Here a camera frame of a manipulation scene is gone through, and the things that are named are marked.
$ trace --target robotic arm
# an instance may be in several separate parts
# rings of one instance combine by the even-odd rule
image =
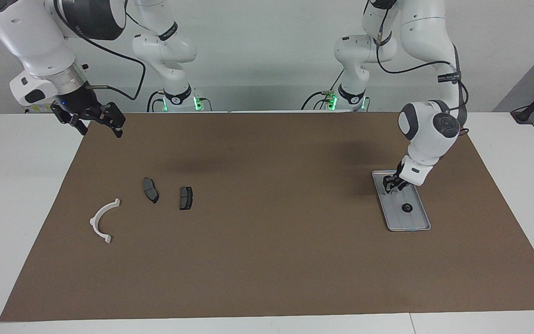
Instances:
[[[396,52],[392,32],[384,38],[384,27],[392,24],[399,11],[403,49],[427,63],[423,66],[434,66],[440,96],[409,103],[401,110],[399,128],[410,144],[397,173],[384,180],[388,193],[396,188],[402,190],[408,183],[421,186],[432,167],[453,146],[466,121],[464,85],[460,82],[456,47],[446,32],[444,0],[369,0],[362,19],[367,35],[337,41],[335,55],[345,68],[337,88],[337,105],[358,109],[367,85],[365,63],[379,63],[391,74],[412,70],[393,72],[382,65]]]
[[[194,89],[180,65],[197,57],[197,47],[178,32],[166,0],[136,0],[141,24],[147,29],[133,38],[135,55],[159,74],[169,109],[195,110]]]
[[[83,34],[91,33],[93,38],[114,39],[125,27],[125,8],[116,6],[114,0],[96,1],[96,5],[87,0],[52,1],[55,8],[61,7],[66,21],[74,22]],[[75,14],[73,9],[91,9],[83,6],[97,9],[91,15],[70,16]],[[108,25],[99,30],[95,19]],[[59,121],[76,127],[82,135],[87,133],[87,127],[81,120],[101,123],[110,127],[116,137],[122,135],[125,117],[113,102],[105,105],[98,102],[76,63],[76,55],[41,0],[0,0],[0,40],[24,66],[24,71],[9,83],[21,105],[53,97],[51,109]]]

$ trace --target black knob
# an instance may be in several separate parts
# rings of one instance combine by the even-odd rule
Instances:
[[[410,205],[409,203],[405,203],[404,205],[401,206],[401,209],[407,213],[410,213],[411,211],[413,211],[413,205]]]
[[[432,119],[436,130],[446,138],[454,138],[460,131],[460,125],[456,118],[450,114],[438,113]]]

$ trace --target white plastic bracket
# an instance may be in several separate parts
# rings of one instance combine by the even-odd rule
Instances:
[[[107,205],[103,206],[98,210],[98,212],[94,215],[94,217],[89,220],[89,224],[94,228],[94,231],[97,235],[100,235],[100,237],[104,238],[104,241],[106,241],[107,244],[110,243],[110,235],[104,234],[98,230],[98,222],[100,221],[100,217],[102,217],[103,214],[106,213],[106,211],[109,211],[112,208],[118,207],[121,205],[120,199],[115,199],[113,203],[108,203]]]

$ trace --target metal tray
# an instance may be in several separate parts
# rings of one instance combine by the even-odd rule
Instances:
[[[431,228],[430,221],[420,195],[413,184],[409,184],[402,191],[394,190],[387,194],[383,186],[383,178],[393,175],[395,171],[373,171],[376,192],[384,213],[386,226],[391,231],[427,231]],[[405,203],[409,203],[413,210],[406,212],[402,209]]]

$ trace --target brown paper surface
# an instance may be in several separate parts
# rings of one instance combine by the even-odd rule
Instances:
[[[468,137],[419,189],[432,229],[386,229],[371,173],[407,148],[396,117],[93,124],[0,321],[534,309],[534,250]],[[107,244],[89,219],[116,197]]]

